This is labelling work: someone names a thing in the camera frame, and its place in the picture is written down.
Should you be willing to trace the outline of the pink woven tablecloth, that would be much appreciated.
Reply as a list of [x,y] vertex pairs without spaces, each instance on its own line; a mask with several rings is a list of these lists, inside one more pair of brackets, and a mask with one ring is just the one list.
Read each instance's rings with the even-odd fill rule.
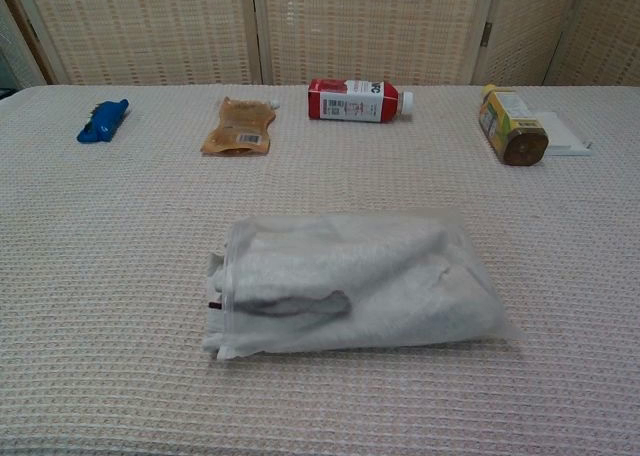
[[[500,164],[477,87],[390,125],[302,86],[42,86],[0,101],[0,456],[640,456],[640,87],[523,87],[587,157]],[[266,155],[200,148],[225,97],[276,101]],[[127,99],[110,142],[76,140]],[[204,276],[253,214],[451,207],[514,343],[203,350]]]

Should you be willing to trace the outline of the red labelled drink bottle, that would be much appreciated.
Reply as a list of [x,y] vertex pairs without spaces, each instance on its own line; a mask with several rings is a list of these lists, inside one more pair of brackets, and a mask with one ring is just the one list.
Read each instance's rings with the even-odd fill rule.
[[410,117],[414,94],[385,81],[313,79],[308,86],[310,119],[387,123]]

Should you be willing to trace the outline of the brown spouted pouch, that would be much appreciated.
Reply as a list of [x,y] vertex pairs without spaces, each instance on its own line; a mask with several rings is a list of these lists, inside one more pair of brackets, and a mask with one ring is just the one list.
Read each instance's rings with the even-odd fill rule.
[[225,97],[219,121],[204,140],[206,156],[266,155],[270,149],[268,128],[276,119],[276,101],[237,100]]

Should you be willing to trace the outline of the woven folding screen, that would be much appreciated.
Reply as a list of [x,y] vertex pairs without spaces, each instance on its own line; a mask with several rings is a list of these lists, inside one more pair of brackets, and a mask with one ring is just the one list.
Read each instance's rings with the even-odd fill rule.
[[40,84],[640,87],[640,0],[0,0]]

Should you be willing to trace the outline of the yellow labelled tea bottle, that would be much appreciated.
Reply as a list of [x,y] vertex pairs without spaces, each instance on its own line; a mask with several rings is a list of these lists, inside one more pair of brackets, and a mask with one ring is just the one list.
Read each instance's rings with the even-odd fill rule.
[[508,166],[541,161],[549,138],[541,123],[512,88],[483,87],[479,124],[498,160]]

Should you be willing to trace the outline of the blue brush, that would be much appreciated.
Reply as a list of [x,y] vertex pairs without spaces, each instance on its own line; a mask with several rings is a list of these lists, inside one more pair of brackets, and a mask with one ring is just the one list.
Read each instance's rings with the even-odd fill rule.
[[104,101],[91,112],[76,140],[82,144],[110,142],[129,108],[129,101]]

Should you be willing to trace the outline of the white flat box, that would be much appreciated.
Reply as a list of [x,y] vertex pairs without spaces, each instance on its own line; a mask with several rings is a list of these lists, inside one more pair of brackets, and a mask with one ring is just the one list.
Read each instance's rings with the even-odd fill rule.
[[548,137],[546,156],[590,156],[590,141],[586,141],[562,114],[552,111],[535,111],[534,116]]

